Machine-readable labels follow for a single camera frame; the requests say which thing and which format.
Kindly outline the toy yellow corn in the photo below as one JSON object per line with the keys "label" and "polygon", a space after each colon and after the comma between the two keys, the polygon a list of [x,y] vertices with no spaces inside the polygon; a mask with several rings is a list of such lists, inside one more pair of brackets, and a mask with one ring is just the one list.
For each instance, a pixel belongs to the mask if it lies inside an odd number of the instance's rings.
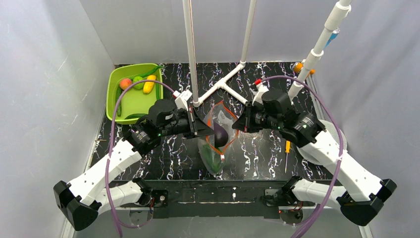
{"label": "toy yellow corn", "polygon": [[146,79],[148,81],[145,82],[145,84],[143,86],[143,93],[144,94],[149,94],[149,93],[152,92],[152,90],[153,90],[153,88],[155,86],[154,81],[157,79],[157,77],[154,74],[151,74]]}

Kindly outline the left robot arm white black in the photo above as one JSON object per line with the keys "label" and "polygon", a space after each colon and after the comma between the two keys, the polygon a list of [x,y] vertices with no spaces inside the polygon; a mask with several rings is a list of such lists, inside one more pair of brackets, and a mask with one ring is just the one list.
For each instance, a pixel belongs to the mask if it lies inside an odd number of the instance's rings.
{"label": "left robot arm white black", "polygon": [[164,136],[182,134],[187,139],[209,136],[214,130],[199,118],[193,108],[178,108],[174,102],[158,100],[117,142],[111,152],[70,182],[54,187],[58,208],[76,231],[91,225],[99,214],[112,206],[127,203],[149,205],[152,188],[137,178],[124,185],[109,187],[127,167],[161,145]]}

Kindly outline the clear zip bag orange zipper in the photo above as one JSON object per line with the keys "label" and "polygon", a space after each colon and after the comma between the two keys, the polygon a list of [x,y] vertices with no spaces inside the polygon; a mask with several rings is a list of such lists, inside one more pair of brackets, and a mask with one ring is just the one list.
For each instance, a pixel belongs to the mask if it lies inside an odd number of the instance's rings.
{"label": "clear zip bag orange zipper", "polygon": [[[210,111],[206,114],[203,121],[213,129],[213,122],[215,121],[221,125],[228,133],[228,143],[224,147],[220,147],[219,150],[225,155],[225,163],[228,157],[232,154],[233,142],[237,139],[239,131],[232,129],[232,124],[237,120],[237,117],[223,104],[222,101],[215,104]],[[214,146],[214,134],[210,136],[199,137],[197,140],[198,148],[201,145],[210,145],[213,149]]]}

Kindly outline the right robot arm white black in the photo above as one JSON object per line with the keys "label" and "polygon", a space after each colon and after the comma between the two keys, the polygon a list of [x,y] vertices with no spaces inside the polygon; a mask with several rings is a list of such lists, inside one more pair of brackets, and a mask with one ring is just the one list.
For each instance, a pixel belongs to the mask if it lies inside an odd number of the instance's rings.
{"label": "right robot arm white black", "polygon": [[340,149],[339,143],[315,116],[297,112],[283,92],[267,91],[262,94],[261,102],[247,103],[232,127],[247,133],[277,130],[284,139],[314,157],[340,182],[338,186],[328,186],[293,176],[279,191],[265,196],[274,206],[282,202],[325,203],[340,210],[354,224],[366,226],[396,190],[393,180],[378,178]]}

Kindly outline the toy purple eggplant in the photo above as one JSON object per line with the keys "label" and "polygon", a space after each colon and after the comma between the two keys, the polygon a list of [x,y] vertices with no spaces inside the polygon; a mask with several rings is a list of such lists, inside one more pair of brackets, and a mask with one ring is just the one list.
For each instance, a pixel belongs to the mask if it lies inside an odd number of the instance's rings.
{"label": "toy purple eggplant", "polygon": [[224,147],[228,143],[229,139],[227,131],[215,121],[213,122],[213,130],[215,148]]}

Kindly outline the toy bok choy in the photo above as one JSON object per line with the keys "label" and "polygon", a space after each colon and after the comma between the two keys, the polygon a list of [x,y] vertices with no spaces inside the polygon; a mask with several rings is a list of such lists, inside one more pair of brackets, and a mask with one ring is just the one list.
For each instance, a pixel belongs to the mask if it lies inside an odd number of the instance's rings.
{"label": "toy bok choy", "polygon": [[200,157],[208,170],[214,176],[220,174],[225,166],[225,155],[219,148],[213,149],[210,145],[199,146]]}

